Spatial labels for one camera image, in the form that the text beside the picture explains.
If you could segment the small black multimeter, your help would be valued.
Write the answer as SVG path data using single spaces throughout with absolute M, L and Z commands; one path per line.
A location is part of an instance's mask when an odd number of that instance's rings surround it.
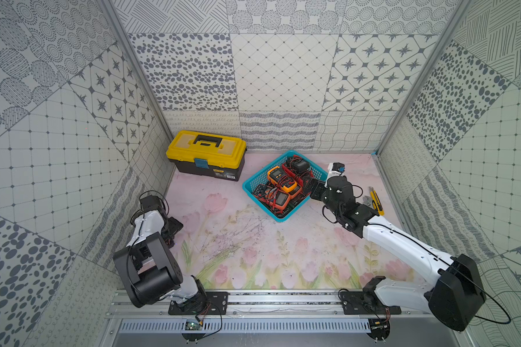
M 311 168 L 311 165 L 301 156 L 288 157 L 285 166 L 294 174 L 302 174 Z

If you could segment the orange multimeter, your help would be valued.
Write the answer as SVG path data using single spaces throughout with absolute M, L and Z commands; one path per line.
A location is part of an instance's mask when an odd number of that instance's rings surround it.
M 276 190 L 272 192 L 268 201 L 273 210 L 283 211 L 291 201 L 291 196 L 286 192 Z

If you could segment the small yellow multimeter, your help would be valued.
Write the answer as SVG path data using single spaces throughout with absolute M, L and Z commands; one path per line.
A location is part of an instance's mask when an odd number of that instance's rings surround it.
M 275 166 L 267 173 L 268 180 L 278 189 L 290 193 L 298 187 L 298 183 L 282 167 Z

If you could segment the red black multimeter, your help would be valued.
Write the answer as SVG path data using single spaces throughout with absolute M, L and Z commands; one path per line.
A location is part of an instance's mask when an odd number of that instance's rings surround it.
M 274 188 L 267 184 L 258 185 L 254 191 L 254 197 L 261 202 L 268 202 L 271 199 Z

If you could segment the red multimeter with grey screen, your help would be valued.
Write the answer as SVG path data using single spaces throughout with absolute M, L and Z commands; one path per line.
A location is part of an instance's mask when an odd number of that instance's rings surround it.
M 314 173 L 311 168 L 304 173 L 295 174 L 295 173 L 292 173 L 290 170 L 288 170 L 284 163 L 283 169 L 292 178 L 295 179 L 295 181 L 301 186 L 301 188 L 307 195 L 309 195 L 312 191 L 314 191 L 314 189 L 318 185 L 318 180 L 314 177 Z

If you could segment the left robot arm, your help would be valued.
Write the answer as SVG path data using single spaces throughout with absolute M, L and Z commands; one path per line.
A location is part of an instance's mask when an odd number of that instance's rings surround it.
M 207 296 L 201 282 L 185 276 L 171 252 L 183 224 L 169 216 L 169 205 L 155 190 L 143 192 L 131 219 L 133 235 L 113 260 L 127 295 L 137 308 L 163 299 L 184 311 L 201 309 Z

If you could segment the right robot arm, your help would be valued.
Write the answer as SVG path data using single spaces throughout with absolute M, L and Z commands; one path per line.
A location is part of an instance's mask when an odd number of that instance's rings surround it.
M 321 201 L 336 224 L 350 233 L 379 245 L 418 273 L 420 284 L 392 280 L 371 280 L 364 287 L 385 306 L 400 306 L 431 313 L 453 331 L 464 331 L 486 301 L 476 262 L 439 251 L 405 233 L 373 208 L 357 202 L 353 185 L 346 176 L 325 182 L 311 179 L 306 185 L 310 197 Z

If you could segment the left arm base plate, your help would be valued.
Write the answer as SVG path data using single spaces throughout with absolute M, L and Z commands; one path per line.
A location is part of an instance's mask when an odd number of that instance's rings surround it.
M 172 301 L 168 312 L 172 316 L 225 315 L 228 301 L 229 293 L 226 291 L 200 292 L 183 304 Z

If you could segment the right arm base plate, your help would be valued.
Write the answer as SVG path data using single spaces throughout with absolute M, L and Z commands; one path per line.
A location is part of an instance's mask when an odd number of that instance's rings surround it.
M 386 314 L 402 314 L 400 307 L 385 306 L 373 294 L 366 294 L 363 291 L 340 289 L 337 295 L 342 303 L 345 315 L 378 315 L 379 317 L 383 317 Z

